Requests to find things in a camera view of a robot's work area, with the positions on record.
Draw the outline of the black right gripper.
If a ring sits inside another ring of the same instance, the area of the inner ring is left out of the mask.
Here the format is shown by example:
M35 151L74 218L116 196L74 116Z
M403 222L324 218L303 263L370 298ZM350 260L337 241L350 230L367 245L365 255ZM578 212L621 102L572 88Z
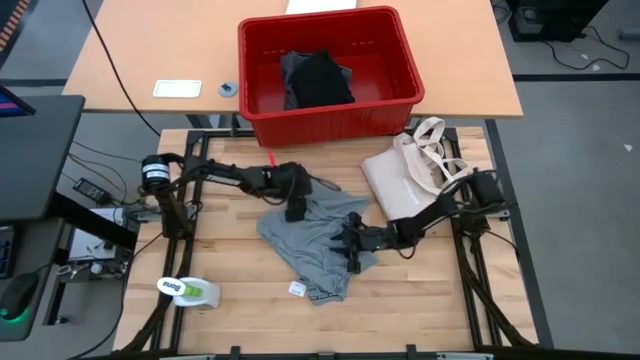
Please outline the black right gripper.
M398 233L391 224L386 227L365 225L359 213L350 212L343 223L343 229L350 232L341 232L330 238L329 249L335 253L373 253L399 249Z

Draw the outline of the grey t-shirt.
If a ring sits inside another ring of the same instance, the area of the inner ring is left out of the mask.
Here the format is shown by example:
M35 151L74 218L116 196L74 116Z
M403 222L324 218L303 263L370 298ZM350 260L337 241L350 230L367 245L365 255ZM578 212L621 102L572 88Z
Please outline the grey t-shirt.
M347 297L347 258L329 249L330 238L341 231L350 212L363 213L369 200L316 180L311 184L303 221L287 222L284 211L273 210L258 220L257 232L294 270L296 281L306 285L310 302L321 306Z

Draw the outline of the black device with orange stripes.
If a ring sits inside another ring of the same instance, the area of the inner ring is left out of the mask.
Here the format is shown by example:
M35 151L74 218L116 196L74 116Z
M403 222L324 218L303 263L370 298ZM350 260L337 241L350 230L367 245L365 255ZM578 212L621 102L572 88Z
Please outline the black device with orange stripes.
M9 52L18 37L21 21L32 7L32 0L0 0L0 54Z

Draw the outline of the beige canvas tote bag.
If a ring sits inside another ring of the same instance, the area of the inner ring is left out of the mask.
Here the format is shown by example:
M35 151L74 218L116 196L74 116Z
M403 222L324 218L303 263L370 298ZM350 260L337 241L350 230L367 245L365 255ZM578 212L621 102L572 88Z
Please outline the beige canvas tote bag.
M399 134L386 151L365 159L361 168L389 220L417 215L445 188L469 173L459 157L449 158L441 144L445 122L422 121L411 135Z

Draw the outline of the black power adapter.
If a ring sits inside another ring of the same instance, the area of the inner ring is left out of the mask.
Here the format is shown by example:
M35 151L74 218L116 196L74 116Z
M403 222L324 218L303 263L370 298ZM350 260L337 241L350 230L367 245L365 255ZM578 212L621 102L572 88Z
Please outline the black power adapter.
M76 181L73 189L99 205L109 204L112 200L110 193L85 178Z

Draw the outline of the red plastic laundry bin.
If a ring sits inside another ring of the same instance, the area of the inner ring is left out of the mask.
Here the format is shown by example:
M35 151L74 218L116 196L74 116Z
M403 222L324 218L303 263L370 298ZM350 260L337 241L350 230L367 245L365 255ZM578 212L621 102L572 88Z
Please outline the red plastic laundry bin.
M281 57L320 50L351 70L354 103L286 109ZM267 148L397 134L425 94L390 6L247 18L238 26L238 67L239 112Z

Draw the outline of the black computer mouse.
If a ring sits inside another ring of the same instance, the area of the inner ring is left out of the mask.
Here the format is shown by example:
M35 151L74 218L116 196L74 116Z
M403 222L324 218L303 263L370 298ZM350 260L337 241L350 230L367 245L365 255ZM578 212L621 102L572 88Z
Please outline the black computer mouse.
M35 293L39 282L37 273L23 273L16 276L0 297L0 318L12 321L20 317Z

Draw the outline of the tan wooden desk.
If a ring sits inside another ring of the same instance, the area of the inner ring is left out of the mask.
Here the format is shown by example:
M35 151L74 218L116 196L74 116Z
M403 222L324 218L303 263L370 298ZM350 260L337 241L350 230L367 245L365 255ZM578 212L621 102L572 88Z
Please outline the tan wooden desk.
M64 92L88 112L235 112L238 26L288 0L104 0ZM416 115L518 118L523 111L490 0L358 0L401 17L426 94ZM158 80L201 80L198 98L154 98Z

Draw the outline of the monitor with coloured screen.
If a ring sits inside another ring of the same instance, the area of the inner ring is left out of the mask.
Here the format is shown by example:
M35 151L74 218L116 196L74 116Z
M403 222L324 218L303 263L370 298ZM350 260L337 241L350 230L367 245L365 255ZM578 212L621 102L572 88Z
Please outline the monitor with coloured screen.
M0 85L0 118L32 116L36 110Z

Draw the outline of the white paper sheet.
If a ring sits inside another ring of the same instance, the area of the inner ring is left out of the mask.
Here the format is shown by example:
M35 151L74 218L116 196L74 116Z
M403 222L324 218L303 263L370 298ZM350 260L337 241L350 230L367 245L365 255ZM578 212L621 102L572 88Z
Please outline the white paper sheet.
M329 11L350 10L357 7L358 0L288 0L285 14L299 15Z

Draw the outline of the white flat rectangular device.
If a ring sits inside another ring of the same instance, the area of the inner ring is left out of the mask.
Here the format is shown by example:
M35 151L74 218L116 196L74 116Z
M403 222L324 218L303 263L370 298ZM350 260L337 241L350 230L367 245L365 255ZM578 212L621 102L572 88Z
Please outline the white flat rectangular device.
M154 98L198 98L201 94L201 80L158 80L152 95Z

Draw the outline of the black computer tower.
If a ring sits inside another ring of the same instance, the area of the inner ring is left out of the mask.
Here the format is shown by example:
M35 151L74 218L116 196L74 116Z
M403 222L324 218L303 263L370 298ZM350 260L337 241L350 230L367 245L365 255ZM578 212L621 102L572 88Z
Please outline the black computer tower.
M515 42L572 42L609 0L506 0Z

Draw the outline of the black keyboard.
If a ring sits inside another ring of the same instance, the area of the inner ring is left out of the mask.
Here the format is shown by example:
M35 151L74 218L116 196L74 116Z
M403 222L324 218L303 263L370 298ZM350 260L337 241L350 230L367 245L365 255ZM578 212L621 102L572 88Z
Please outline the black keyboard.
M0 279L10 278L13 272L19 232L14 226L0 227Z

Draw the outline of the black side desk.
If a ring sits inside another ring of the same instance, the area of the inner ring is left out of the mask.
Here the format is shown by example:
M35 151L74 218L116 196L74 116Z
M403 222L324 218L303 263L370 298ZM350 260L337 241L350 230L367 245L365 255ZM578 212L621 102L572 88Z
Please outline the black side desk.
M56 191L85 98L27 96L30 116L0 118L0 224L61 217Z

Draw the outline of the white electronics board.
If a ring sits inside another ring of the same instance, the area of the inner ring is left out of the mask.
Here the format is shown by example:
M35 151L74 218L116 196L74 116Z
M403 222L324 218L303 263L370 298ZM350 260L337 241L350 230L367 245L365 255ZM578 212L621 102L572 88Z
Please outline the white electronics board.
M92 212L127 230L136 231L139 229L139 224L130 219L126 208L93 208ZM96 276L107 275L109 271L122 272L124 270L123 264L127 262L131 254L131 250L114 245L85 231L73 230L69 259L73 263L89 264L84 275L88 270Z

